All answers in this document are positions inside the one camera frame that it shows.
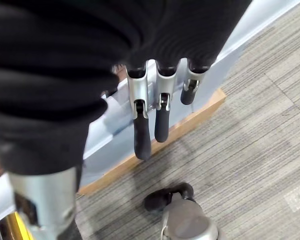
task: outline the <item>yellow object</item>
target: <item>yellow object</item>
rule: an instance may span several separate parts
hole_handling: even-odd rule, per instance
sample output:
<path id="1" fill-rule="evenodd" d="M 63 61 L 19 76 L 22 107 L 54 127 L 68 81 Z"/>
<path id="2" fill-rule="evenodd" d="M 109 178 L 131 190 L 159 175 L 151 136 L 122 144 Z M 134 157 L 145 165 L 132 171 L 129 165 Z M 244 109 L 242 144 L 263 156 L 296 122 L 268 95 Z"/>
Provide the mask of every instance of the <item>yellow object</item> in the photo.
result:
<path id="1" fill-rule="evenodd" d="M 15 240 L 35 240 L 17 212 L 7 217 L 8 227 Z"/>

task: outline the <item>gray carpet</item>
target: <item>gray carpet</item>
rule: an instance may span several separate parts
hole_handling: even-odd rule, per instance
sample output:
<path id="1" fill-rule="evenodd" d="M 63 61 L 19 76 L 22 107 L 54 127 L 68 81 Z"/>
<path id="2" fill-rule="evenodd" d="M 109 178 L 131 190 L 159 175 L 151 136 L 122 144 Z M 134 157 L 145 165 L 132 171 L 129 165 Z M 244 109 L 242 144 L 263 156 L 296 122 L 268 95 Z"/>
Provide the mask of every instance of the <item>gray carpet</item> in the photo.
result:
<path id="1" fill-rule="evenodd" d="M 300 5 L 248 44 L 222 89 L 209 121 L 77 201 L 84 240 L 159 239 L 142 200 L 181 181 L 230 240 L 300 240 Z"/>

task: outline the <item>wooden base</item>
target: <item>wooden base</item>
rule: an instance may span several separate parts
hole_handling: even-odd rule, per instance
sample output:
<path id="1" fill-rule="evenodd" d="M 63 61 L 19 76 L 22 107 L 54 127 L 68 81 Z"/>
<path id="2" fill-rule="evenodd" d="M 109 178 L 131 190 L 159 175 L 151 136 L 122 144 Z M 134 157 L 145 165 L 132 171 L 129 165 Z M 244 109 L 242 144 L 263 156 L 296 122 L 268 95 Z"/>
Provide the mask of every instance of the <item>wooden base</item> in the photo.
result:
<path id="1" fill-rule="evenodd" d="M 160 143 L 156 140 L 152 141 L 152 154 L 157 153 L 159 150 L 179 139 L 186 133 L 195 129 L 199 124 L 211 117 L 211 115 L 220 107 L 220 105 L 225 101 L 226 95 L 221 90 L 218 89 L 214 92 L 209 102 L 204 105 L 200 110 L 190 114 L 179 123 L 175 124 L 169 129 L 169 137 L 166 142 Z M 131 171 L 142 161 L 139 160 L 136 155 L 132 154 L 127 157 L 113 169 L 108 171 L 102 176 L 102 178 L 92 182 L 86 186 L 83 186 L 79 189 L 79 194 L 87 195 L 94 193 L 95 191 L 106 188 L 114 181 L 118 180 L 121 176 Z"/>

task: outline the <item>black fabric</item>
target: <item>black fabric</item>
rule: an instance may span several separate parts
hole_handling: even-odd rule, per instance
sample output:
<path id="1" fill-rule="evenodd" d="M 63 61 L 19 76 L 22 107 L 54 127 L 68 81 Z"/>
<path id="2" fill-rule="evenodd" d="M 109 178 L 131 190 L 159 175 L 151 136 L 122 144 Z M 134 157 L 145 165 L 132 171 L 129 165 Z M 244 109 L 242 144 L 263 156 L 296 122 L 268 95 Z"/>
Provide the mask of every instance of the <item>black fabric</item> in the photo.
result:
<path id="1" fill-rule="evenodd" d="M 113 65 L 211 65 L 250 0 L 1 0 L 0 163 L 46 174 L 82 163 Z"/>

